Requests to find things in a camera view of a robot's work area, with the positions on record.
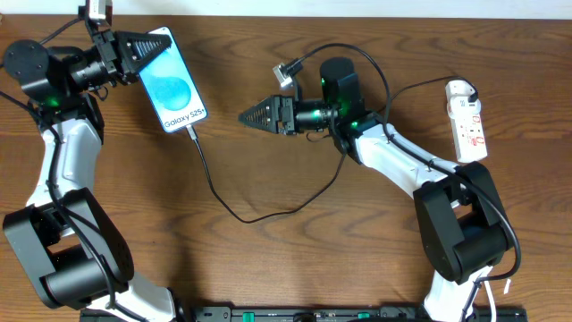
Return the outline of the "blue Galaxy smartphone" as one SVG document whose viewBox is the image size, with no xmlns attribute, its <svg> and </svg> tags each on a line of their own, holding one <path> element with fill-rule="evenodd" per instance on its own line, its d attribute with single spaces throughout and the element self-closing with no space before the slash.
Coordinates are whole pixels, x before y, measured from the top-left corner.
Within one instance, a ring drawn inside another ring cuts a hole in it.
<svg viewBox="0 0 572 322">
<path fill-rule="evenodd" d="M 171 45 L 140 73 L 151 105 L 165 132 L 175 132 L 207 117 L 206 106 L 198 93 L 189 69 L 168 27 L 150 31 L 165 35 Z"/>
</svg>

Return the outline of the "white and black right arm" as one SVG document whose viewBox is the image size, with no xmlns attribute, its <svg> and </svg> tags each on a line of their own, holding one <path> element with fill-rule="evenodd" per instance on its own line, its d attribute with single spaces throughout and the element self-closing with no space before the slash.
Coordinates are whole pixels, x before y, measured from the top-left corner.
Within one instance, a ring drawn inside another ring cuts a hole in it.
<svg viewBox="0 0 572 322">
<path fill-rule="evenodd" d="M 440 159 L 401 136 L 366 108 L 353 62 L 334 57 L 320 66 L 323 96 L 304 99 L 299 63 L 273 72 L 292 96 L 271 95 L 242 112 L 248 127 L 294 135 L 327 130 L 343 156 L 385 175 L 414 201 L 425 255 L 435 273 L 423 307 L 437 321 L 468 321 L 476 294 L 517 236 L 490 172 L 480 163 Z"/>
</svg>

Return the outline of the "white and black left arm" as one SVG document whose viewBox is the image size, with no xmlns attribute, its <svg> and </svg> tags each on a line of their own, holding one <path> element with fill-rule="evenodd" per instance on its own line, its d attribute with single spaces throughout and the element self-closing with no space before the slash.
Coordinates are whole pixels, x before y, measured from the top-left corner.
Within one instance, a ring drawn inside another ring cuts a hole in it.
<svg viewBox="0 0 572 322">
<path fill-rule="evenodd" d="M 4 235 L 39 299 L 51 309 L 92 310 L 98 318 L 182 321 L 173 292 L 135 271 L 127 242 L 97 202 L 95 167 L 109 87 L 127 85 L 170 47 L 165 35 L 92 30 L 92 48 L 7 47 L 3 63 L 28 96 L 24 109 L 45 144 L 26 206 L 4 218 Z"/>
</svg>

